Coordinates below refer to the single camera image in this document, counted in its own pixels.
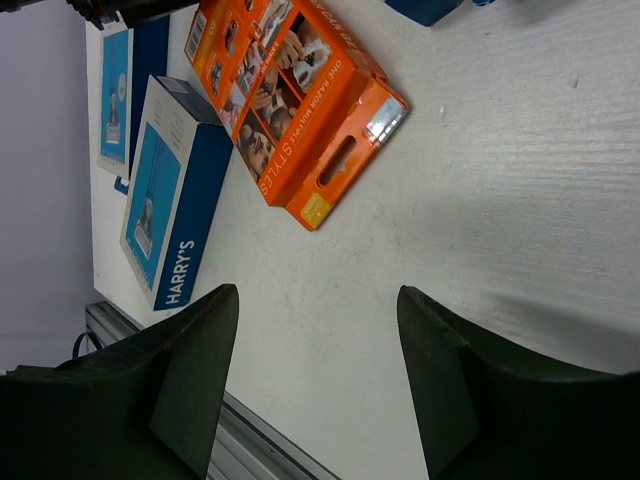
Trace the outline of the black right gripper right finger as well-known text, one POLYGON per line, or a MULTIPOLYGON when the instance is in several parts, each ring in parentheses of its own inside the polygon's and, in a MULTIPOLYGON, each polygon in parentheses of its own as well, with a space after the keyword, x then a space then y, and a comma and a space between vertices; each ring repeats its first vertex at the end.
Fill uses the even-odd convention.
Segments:
POLYGON ((635 479, 639 376, 535 352, 413 286, 397 324, 432 479, 635 479))

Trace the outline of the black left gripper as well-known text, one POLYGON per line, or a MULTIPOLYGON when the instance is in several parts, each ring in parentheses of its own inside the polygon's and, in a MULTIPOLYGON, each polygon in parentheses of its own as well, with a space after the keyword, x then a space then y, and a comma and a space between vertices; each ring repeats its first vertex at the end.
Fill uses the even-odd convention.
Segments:
POLYGON ((68 0, 88 23, 103 30, 112 23, 131 28, 198 4, 198 0, 68 0))

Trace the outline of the harry's razor box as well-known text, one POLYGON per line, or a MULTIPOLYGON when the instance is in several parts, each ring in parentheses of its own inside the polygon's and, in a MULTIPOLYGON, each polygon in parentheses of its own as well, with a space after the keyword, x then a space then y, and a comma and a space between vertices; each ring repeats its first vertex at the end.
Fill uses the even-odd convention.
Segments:
POLYGON ((149 77, 120 245, 155 311, 191 300, 232 151, 187 81, 149 77))
POLYGON ((170 19, 101 35, 98 166, 115 175, 114 189, 128 193, 148 77, 167 72, 170 19))
POLYGON ((387 0, 385 4, 398 14, 425 27, 444 29, 468 19, 477 10, 495 0, 387 0))

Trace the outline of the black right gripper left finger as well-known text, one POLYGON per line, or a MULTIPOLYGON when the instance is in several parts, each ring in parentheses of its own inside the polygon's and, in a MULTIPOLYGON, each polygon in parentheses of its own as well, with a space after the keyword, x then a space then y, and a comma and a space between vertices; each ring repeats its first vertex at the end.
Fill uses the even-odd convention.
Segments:
MULTIPOLYGON (((232 291, 239 302, 232 284, 200 300, 213 301, 232 291)), ((193 456, 178 454, 150 425, 153 416, 169 411, 157 405, 160 388, 180 339, 199 324, 178 320, 176 314, 56 367, 21 365, 5 373, 2 477, 205 478, 210 447, 193 456)))

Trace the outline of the orange styler box back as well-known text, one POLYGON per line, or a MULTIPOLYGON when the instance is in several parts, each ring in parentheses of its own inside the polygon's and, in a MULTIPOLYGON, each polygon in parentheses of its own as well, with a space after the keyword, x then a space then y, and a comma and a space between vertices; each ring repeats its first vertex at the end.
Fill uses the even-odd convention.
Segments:
POLYGON ((321 1, 203 1, 184 51, 266 203, 310 231, 409 110, 321 1))

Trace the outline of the aluminium rail base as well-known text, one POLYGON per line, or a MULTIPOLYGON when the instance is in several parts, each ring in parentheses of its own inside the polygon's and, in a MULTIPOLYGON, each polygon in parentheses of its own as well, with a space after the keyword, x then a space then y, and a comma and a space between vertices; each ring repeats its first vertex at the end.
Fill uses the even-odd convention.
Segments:
POLYGON ((209 479, 332 479, 334 473, 226 392, 238 326, 237 293, 202 299, 176 314, 198 321, 172 355, 151 418, 178 454, 210 447, 209 479))

